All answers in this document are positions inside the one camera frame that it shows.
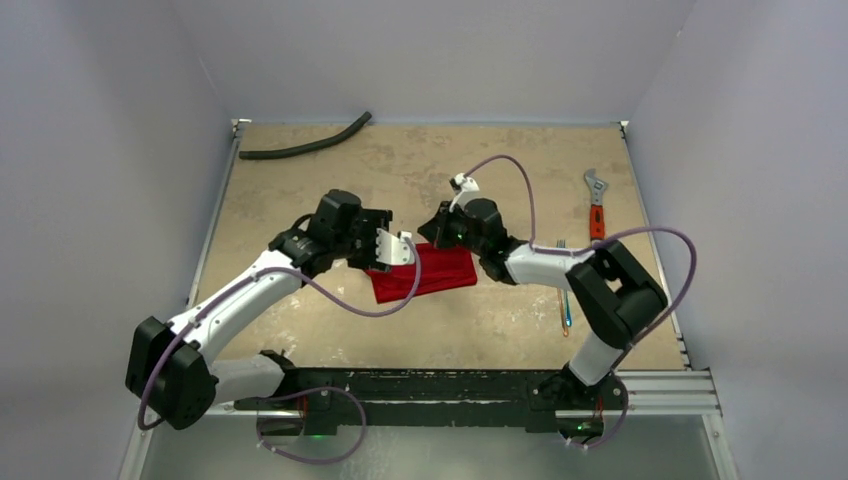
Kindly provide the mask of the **red cloth napkin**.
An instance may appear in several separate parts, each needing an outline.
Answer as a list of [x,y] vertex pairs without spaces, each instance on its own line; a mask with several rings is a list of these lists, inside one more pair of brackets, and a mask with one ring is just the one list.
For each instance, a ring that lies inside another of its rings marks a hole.
[[[422,273],[416,296],[474,286],[478,275],[471,253],[462,247],[438,249],[428,243],[416,245]],[[403,300],[413,286],[414,264],[394,266],[388,272],[367,270],[378,304]]]

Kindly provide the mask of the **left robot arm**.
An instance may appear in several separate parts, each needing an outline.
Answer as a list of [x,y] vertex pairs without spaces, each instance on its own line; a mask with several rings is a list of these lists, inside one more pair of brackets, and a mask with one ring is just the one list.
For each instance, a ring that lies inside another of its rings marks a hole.
[[338,260],[360,270],[418,265],[412,235],[388,230],[389,210],[367,209],[361,199],[332,189],[316,210],[278,233],[256,260],[225,287],[194,307],[135,329],[125,384],[141,401],[142,430],[196,423],[217,404],[262,398],[284,409],[297,399],[298,382],[281,355],[260,353],[222,361],[223,349],[271,306],[305,286],[338,303],[316,276]]

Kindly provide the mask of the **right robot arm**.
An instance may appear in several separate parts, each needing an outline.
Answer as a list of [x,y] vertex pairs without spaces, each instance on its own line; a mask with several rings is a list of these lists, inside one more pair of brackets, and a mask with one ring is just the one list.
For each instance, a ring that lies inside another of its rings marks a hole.
[[470,251],[495,282],[541,285],[574,294],[590,328],[563,368],[561,392],[576,407],[599,396],[600,382],[668,305],[659,284],[621,242],[584,253],[535,249],[508,233],[490,199],[475,199],[463,208],[442,202],[417,232],[435,248]]

